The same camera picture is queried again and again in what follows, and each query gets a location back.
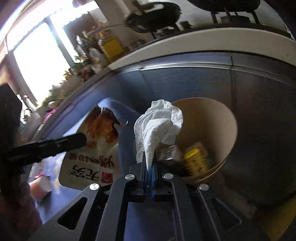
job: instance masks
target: paper towel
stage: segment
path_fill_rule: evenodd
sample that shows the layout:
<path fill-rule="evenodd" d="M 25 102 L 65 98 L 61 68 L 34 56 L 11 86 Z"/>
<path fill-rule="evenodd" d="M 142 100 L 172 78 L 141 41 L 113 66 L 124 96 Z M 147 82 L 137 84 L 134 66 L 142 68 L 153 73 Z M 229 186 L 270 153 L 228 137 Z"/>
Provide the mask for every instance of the paper towel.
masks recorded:
<path fill-rule="evenodd" d="M 183 114 L 178 107 L 165 100 L 152 101 L 151 107 L 137 119 L 134 125 L 137 162 L 142 162 L 144 151 L 147 170 L 151 172 L 156 147 L 160 142 L 174 145 L 182 124 Z"/>

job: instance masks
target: trash bin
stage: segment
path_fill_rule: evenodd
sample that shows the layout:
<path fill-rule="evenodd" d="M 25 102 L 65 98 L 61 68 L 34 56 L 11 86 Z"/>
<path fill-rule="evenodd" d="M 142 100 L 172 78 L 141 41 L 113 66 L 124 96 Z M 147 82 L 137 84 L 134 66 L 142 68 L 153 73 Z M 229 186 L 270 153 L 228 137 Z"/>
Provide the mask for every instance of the trash bin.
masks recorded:
<path fill-rule="evenodd" d="M 183 126 L 176 144 L 185 149 L 201 141 L 212 154 L 214 167 L 199 176 L 184 177 L 188 184 L 206 182 L 225 163 L 237 137 L 237 122 L 231 110 L 219 101 L 189 98 L 173 102 L 183 113 Z"/>

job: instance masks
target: food packaging bag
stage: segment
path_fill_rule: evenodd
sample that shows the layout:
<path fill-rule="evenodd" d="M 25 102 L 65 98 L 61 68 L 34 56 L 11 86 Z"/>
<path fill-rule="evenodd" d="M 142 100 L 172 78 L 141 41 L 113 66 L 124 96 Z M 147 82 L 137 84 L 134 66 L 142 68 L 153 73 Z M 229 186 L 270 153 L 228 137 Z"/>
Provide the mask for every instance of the food packaging bag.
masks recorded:
<path fill-rule="evenodd" d="M 89 184 L 112 184 L 121 176 L 118 132 L 121 123 L 107 108 L 94 108 L 79 127 L 87 137 L 86 146 L 66 153 L 60 174 L 61 185 L 83 190 Z"/>

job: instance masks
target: silver screw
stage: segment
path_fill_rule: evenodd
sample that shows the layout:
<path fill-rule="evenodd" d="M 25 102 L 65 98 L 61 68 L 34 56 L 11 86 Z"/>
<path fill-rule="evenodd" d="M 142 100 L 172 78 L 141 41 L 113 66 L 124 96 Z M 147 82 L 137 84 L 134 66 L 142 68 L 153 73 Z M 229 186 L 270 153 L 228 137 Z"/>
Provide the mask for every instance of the silver screw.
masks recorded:
<path fill-rule="evenodd" d="M 174 175 L 171 174 L 171 173 L 165 173 L 165 174 L 163 175 L 163 177 L 164 177 L 164 179 L 170 180 L 170 179 L 172 179 L 172 178 L 174 177 Z"/>
<path fill-rule="evenodd" d="M 100 184 L 98 184 L 98 183 L 93 183 L 93 184 L 89 185 L 89 189 L 93 190 L 93 191 L 98 190 L 99 188 L 100 188 Z"/>
<path fill-rule="evenodd" d="M 125 179 L 126 180 L 133 180 L 135 178 L 134 174 L 126 174 Z"/>
<path fill-rule="evenodd" d="M 209 190 L 209 185 L 203 183 L 203 184 L 200 184 L 199 188 L 200 188 L 200 190 L 202 190 L 202 191 L 207 191 L 207 190 Z"/>

